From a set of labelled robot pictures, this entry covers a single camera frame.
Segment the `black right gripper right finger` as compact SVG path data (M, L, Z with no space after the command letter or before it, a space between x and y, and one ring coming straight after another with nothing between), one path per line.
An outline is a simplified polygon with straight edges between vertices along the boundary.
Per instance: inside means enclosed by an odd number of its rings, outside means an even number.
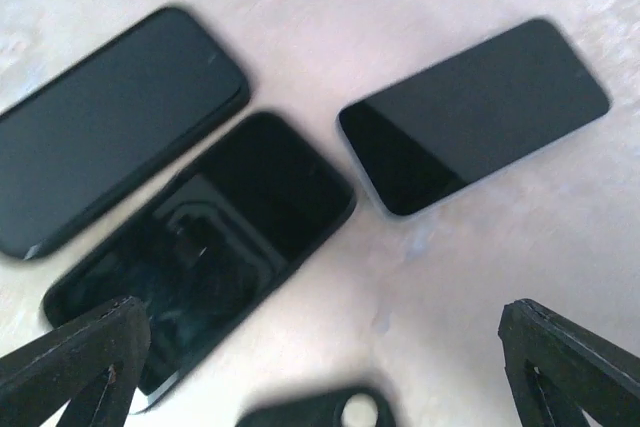
M639 358L531 299L504 306L505 373L524 426L639 424Z

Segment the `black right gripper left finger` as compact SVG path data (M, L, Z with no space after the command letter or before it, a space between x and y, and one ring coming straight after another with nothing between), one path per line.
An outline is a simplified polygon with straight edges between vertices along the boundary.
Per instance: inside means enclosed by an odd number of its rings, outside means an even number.
M135 297L108 301L1 358L1 424L122 426L150 346Z

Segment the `black phone case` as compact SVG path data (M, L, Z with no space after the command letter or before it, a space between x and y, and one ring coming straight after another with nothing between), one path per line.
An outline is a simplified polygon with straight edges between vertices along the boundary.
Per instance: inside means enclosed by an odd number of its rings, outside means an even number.
M257 405L236 425L398 426L398 421L393 407L377 388L356 384Z

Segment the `white-edged black phone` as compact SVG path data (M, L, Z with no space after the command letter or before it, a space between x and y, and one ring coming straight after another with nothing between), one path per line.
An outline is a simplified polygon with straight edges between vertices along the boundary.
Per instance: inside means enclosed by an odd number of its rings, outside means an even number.
M344 107L337 124L374 198L408 218L610 105L561 30L533 18Z

